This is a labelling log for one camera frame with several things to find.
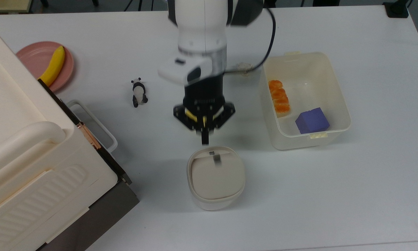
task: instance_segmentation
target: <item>metal handle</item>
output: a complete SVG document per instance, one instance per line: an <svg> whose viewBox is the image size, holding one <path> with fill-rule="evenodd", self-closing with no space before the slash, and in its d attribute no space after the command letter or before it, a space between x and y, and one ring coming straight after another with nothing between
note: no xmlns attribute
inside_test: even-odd
<svg viewBox="0 0 418 251"><path fill-rule="evenodd" d="M82 107L82 109L86 113L88 113L88 115L91 117L91 119L94 120L94 122L96 122L96 124L111 138L111 140L113 140L113 145L106 148L108 152L113 152L117 147L116 138L110 133L110 131L108 131L108 129L99 121L99 119L96 118L96 116L94 116L94 114L82 102L80 102L79 100L71 100L67 103L67 106L69 108L73 107L74 105L79 105L80 107Z"/></svg>

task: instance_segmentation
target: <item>white round container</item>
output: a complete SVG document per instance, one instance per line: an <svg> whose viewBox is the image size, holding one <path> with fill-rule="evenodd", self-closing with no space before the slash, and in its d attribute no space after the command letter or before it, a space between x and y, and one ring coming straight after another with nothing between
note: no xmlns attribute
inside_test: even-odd
<svg viewBox="0 0 418 251"><path fill-rule="evenodd" d="M212 211L228 206L243 192L246 175L234 150L213 146L193 153L187 180L195 204Z"/></svg>

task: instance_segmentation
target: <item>purple block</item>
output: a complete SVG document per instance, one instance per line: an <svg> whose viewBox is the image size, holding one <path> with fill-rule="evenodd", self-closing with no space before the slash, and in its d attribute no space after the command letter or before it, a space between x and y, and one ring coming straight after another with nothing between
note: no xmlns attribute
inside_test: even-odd
<svg viewBox="0 0 418 251"><path fill-rule="evenodd" d="M320 107L300 113L295 123L301 134L322 132L330 127L330 123L328 123Z"/></svg>

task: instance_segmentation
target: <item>pink plate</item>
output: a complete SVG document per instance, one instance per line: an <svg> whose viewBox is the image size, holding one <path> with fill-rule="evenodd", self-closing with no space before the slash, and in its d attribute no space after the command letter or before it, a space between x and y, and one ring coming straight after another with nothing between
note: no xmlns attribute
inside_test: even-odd
<svg viewBox="0 0 418 251"><path fill-rule="evenodd" d="M43 41L33 43L25 48L19 50L16 56L24 64L24 66L31 72L34 78L38 79L46 70L51 61L54 51L61 46L61 44L51 41ZM59 90L64 86L72 75L74 69L74 59L70 51L65 48L65 62L63 63L62 70L60 70L59 76L49 86L49 89L53 92Z"/></svg>

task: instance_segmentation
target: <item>black cable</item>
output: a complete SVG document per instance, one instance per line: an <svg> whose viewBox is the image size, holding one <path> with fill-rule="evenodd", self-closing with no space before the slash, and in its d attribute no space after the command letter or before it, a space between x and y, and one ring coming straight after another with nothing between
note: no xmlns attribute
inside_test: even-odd
<svg viewBox="0 0 418 251"><path fill-rule="evenodd" d="M126 6L126 9L124 11L127 11L128 7L130 6L130 4L131 4L132 1L133 0L130 0L130 2L128 3L128 5Z"/></svg>
<svg viewBox="0 0 418 251"><path fill-rule="evenodd" d="M250 70L226 70L224 73L248 73L250 71L256 70L258 67L260 67L266 61L266 59L268 59L269 53L271 52L271 49L272 49L272 44L274 43L276 23L275 23L275 17L274 17L274 14L272 13L272 11L269 8L266 8L266 10L268 11L268 13L269 13L269 15L271 16L271 19L272 19L272 35L271 35L271 41L269 42L268 51L266 52L265 57L263 58L263 60L258 65L256 65L255 67L253 67Z"/></svg>

